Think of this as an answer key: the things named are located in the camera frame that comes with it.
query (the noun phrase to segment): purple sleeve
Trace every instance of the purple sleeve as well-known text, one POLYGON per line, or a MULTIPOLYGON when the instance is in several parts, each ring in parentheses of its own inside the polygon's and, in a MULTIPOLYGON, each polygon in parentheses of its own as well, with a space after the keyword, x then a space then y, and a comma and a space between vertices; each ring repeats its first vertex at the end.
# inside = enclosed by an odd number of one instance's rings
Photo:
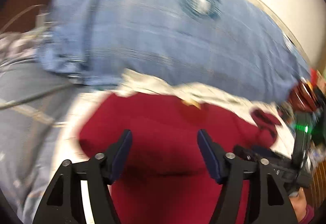
POLYGON ((306 213, 305 217, 303 218, 303 220, 300 221, 299 224, 308 224, 313 219, 313 217, 315 215, 314 209, 311 206, 307 205, 306 211, 307 211, 307 213, 306 213))

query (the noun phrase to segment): gray pants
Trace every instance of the gray pants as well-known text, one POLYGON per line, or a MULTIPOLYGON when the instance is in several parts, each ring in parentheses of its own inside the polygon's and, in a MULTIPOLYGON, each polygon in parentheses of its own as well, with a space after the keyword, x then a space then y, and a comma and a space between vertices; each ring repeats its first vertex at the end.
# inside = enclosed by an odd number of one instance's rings
MULTIPOLYGON (((67 78, 44 71, 33 59, 0 68, 0 105, 68 84, 67 78)), ((49 182, 58 122, 77 94, 77 88, 41 96, 0 110, 0 188, 25 224, 33 221, 49 182)))

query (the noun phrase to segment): gray fabric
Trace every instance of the gray fabric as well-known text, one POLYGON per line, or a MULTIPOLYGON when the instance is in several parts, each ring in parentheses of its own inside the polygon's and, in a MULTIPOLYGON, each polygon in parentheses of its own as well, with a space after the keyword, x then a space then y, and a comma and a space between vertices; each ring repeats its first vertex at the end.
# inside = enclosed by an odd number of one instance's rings
MULTIPOLYGON (((0 73, 0 104, 20 100, 68 83, 44 71, 33 59, 13 63, 0 73)), ((0 110, 0 188, 25 224, 31 224, 49 183, 60 128, 77 93, 72 86, 18 108, 0 110)))
POLYGON ((276 23, 246 0, 53 0, 50 11, 42 66, 91 86, 117 85, 129 68, 270 103, 310 75, 276 23))

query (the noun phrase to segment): metal screw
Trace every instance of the metal screw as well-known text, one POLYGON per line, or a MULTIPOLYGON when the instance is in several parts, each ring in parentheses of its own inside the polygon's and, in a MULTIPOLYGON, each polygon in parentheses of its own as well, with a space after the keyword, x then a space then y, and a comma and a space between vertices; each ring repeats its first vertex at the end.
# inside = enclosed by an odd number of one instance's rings
POLYGON ((68 166, 69 164, 71 164, 71 160, 64 160, 62 162, 62 166, 68 166))
POLYGON ((262 158, 260 160, 260 162, 263 164, 263 165, 268 165, 269 164, 269 160, 268 159, 265 159, 265 158, 262 158))
POLYGON ((234 159, 235 158, 235 154, 232 152, 228 152, 227 154, 225 154, 225 157, 228 159, 234 159))
POLYGON ((104 158, 104 156, 105 156, 104 153, 99 152, 99 153, 95 154, 95 159, 96 160, 101 160, 101 159, 104 158))

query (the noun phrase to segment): human hand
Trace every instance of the human hand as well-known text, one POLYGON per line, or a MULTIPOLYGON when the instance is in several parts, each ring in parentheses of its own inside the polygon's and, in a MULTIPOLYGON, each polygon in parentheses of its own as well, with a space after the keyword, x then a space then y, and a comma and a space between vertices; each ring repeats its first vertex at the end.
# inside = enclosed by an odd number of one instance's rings
POLYGON ((304 190, 302 187, 299 189, 298 196, 290 197, 290 201, 295 211, 295 215, 297 216, 297 220, 300 222, 303 220, 307 213, 307 200, 305 198, 304 190))

